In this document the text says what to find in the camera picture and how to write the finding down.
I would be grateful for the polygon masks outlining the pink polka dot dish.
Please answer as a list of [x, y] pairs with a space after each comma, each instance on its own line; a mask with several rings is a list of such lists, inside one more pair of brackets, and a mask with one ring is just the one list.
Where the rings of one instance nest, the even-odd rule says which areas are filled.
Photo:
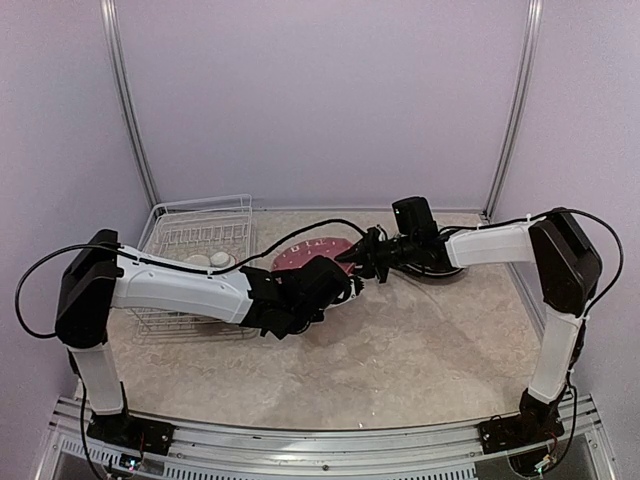
[[335, 257], [349, 250], [353, 243], [344, 237], [317, 237], [303, 240], [286, 247], [271, 264], [272, 271], [300, 268], [316, 256], [335, 260]]

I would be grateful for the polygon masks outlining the black striped plate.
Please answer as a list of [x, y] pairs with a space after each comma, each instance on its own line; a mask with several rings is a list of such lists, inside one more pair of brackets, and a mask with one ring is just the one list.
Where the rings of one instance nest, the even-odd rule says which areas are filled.
[[427, 268], [424, 265], [417, 264], [402, 265], [398, 267], [397, 270], [405, 275], [423, 280], [446, 280], [453, 278], [464, 271], [463, 268], [434, 270]]

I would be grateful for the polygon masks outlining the red white patterned bowl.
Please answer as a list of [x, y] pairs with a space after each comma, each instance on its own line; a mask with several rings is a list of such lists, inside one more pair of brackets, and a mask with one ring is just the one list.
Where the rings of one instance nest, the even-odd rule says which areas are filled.
[[237, 263], [236, 258], [226, 251], [217, 251], [209, 257], [210, 266], [214, 269], [225, 269]]

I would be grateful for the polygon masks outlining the white patterned mug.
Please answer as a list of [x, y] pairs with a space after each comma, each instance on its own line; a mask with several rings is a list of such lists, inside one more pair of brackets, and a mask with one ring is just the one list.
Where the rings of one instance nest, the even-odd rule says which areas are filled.
[[211, 266], [209, 257], [204, 254], [190, 255], [184, 260], [184, 262], [192, 266], [203, 268], [209, 268]]

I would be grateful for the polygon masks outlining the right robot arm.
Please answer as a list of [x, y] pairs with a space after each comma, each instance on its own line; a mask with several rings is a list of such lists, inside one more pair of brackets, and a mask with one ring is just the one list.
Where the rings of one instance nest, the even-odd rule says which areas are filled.
[[536, 267], [546, 315], [537, 364], [518, 414], [486, 425], [502, 427], [508, 440], [522, 444], [553, 435], [587, 319], [606, 293], [598, 287], [602, 259], [576, 220], [581, 211], [559, 207], [476, 227], [438, 227], [422, 198], [396, 203], [394, 213], [398, 236], [383, 238], [372, 227], [336, 261], [352, 263], [356, 274], [379, 282], [385, 282], [390, 269], [407, 265], [447, 273], [484, 264]]

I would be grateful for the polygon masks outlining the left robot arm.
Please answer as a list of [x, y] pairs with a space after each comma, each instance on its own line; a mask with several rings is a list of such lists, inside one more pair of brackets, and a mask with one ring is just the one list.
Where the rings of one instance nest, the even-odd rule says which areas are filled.
[[112, 309], [152, 309], [210, 317], [277, 339], [323, 321], [326, 309], [354, 300], [360, 280], [336, 262], [315, 256], [299, 268], [269, 271], [248, 261], [224, 269], [197, 267], [146, 254], [119, 242], [114, 230], [98, 231], [36, 261], [18, 280], [14, 309], [21, 325], [22, 289], [54, 258], [74, 253], [61, 279], [51, 337], [67, 348], [102, 430], [121, 445], [140, 434], [127, 411], [125, 391], [109, 344]]

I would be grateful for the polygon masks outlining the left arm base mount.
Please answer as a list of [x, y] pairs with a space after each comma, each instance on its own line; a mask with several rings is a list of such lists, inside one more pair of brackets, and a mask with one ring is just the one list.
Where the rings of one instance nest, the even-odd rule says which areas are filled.
[[90, 421], [87, 435], [106, 444], [167, 456], [175, 426], [162, 421], [137, 417], [107, 418], [97, 416]]

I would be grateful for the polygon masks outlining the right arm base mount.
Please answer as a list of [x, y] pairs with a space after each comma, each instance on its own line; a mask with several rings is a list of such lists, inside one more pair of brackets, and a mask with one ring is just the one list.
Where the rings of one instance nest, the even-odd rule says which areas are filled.
[[565, 433], [560, 419], [539, 423], [535, 418], [523, 415], [494, 416], [477, 426], [484, 454], [517, 449], [559, 438]]

